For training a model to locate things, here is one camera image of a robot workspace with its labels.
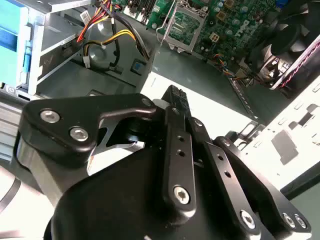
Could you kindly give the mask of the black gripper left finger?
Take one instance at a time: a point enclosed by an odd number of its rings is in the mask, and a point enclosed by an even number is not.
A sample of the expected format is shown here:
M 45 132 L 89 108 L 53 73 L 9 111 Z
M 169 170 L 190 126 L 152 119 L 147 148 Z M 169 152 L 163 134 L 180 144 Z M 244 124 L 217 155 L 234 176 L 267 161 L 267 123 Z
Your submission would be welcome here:
M 93 155 L 143 142 L 164 164 L 157 198 L 186 214 L 196 208 L 192 138 L 186 131 L 190 115 L 187 95 L 174 85 L 159 104 L 140 93 L 34 100 L 22 111 L 17 158 L 35 171 L 22 156 L 26 145 L 60 167 L 46 190 L 54 202 L 78 185 L 69 195 L 72 202 L 106 205 L 121 190 L 114 177 L 72 173 L 86 167 Z

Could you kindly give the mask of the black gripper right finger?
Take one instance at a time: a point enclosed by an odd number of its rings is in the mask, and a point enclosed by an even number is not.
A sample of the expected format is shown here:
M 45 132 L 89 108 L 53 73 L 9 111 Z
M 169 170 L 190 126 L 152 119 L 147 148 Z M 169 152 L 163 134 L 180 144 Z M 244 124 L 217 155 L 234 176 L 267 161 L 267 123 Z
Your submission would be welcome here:
M 180 102 L 187 114 L 192 151 L 223 205 L 228 231 L 234 237 L 311 237 L 303 214 L 264 176 L 241 159 L 225 137 L 211 140 L 204 124 L 191 116 L 186 93 Z

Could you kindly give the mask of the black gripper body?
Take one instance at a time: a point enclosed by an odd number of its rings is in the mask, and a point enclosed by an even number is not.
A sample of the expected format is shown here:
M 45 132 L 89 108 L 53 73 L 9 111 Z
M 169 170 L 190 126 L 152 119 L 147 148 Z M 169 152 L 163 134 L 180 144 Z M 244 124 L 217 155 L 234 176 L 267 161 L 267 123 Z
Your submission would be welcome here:
M 117 180 L 120 191 L 106 205 L 70 200 L 78 185 L 59 200 L 44 232 L 46 240 L 308 240 L 310 237 L 238 237 L 228 230 L 227 218 L 204 164 L 192 160 L 195 210 L 180 213 L 169 207 L 159 186 L 164 162 L 153 148 L 144 148 L 91 175 Z

